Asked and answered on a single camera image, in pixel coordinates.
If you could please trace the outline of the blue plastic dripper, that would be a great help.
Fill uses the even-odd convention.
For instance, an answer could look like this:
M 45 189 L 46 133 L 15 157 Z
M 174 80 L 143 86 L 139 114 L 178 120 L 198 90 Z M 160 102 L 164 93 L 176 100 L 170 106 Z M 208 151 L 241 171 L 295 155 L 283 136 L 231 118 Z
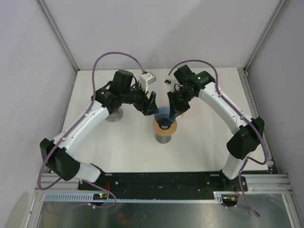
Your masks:
M 154 115 L 154 119 L 161 128 L 169 128 L 175 122 L 175 119 L 170 117 L 169 106 L 159 107 L 158 112 Z

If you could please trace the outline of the glass carafe with cork band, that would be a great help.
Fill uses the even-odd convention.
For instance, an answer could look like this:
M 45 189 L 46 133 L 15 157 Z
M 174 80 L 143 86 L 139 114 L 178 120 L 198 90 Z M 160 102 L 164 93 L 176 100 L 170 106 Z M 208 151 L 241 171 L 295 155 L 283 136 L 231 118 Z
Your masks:
M 155 134 L 155 139 L 157 142 L 161 143 L 161 144 L 166 144 L 171 140 L 171 135 L 159 135 L 159 134 Z

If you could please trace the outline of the clear glass coffee server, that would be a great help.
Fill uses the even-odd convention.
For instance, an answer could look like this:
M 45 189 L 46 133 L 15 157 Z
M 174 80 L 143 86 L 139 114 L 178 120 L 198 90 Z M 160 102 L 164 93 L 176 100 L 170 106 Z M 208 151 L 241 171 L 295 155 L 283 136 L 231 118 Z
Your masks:
M 117 122 L 117 121 L 119 121 L 119 120 L 122 119 L 123 114 L 124 114 L 124 112 L 123 112 L 122 108 L 119 108 L 117 111 L 112 112 L 112 113 L 106 118 L 106 121 L 108 121 L 108 122 Z

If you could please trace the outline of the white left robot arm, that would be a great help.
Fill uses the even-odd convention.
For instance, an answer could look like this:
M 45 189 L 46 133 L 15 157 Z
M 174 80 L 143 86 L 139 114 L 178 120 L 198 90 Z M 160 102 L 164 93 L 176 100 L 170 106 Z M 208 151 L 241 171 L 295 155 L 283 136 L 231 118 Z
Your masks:
M 86 180 L 95 190 L 104 186 L 102 171 L 95 165 L 76 160 L 74 154 L 90 132 L 123 104 L 133 105 L 145 116 L 157 113 L 156 93 L 148 92 L 149 85 L 156 81 L 155 75 L 144 72 L 132 85 L 134 79 L 129 71 L 116 71 L 111 81 L 93 92 L 89 106 L 65 131 L 52 140 L 42 140 L 42 158 L 61 179 Z

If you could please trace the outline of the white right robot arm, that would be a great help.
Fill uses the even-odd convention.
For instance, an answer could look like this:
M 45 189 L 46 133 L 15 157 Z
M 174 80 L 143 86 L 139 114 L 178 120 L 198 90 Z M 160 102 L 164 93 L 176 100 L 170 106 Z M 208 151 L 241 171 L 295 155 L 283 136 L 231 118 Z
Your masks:
M 252 118 L 239 109 L 220 89 L 217 78 L 207 71 L 196 74 L 184 65 L 171 73 L 173 76 L 167 76 L 165 80 L 165 83 L 171 87 L 167 93 L 170 119 L 188 111 L 189 102 L 197 97 L 215 111 L 233 134 L 227 142 L 229 156 L 221 170 L 223 176 L 219 178 L 220 187 L 223 190 L 231 190 L 236 185 L 235 178 L 245 160 L 261 144 L 264 120 L 260 117 Z

